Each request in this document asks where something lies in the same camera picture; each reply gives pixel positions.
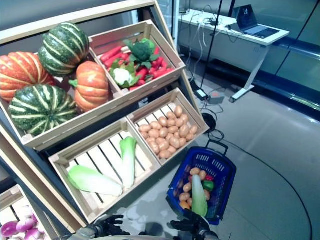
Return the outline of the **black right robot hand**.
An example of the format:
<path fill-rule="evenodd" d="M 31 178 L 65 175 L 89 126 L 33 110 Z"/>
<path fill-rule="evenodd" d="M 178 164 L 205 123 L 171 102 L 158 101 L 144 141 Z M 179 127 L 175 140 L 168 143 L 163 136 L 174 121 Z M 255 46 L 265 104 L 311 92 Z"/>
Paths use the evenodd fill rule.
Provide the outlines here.
<path fill-rule="evenodd" d="M 210 225 L 200 215 L 190 209 L 185 209 L 183 213 L 184 219 L 181 221 L 172 220 L 171 226 L 178 231 L 186 231 L 192 234 L 200 234 L 201 231 L 209 231 Z"/>

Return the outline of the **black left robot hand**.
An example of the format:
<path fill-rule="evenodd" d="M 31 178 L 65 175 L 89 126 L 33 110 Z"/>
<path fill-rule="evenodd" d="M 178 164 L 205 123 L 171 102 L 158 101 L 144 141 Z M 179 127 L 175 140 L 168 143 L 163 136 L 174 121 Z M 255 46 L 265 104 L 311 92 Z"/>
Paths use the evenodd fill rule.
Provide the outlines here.
<path fill-rule="evenodd" d="M 121 229 L 119 225 L 123 223 L 124 216 L 121 214 L 112 215 L 105 219 L 100 219 L 95 223 L 97 228 L 96 237 L 108 237 L 108 236 L 124 236 L 130 235 L 129 232 L 126 232 Z"/>

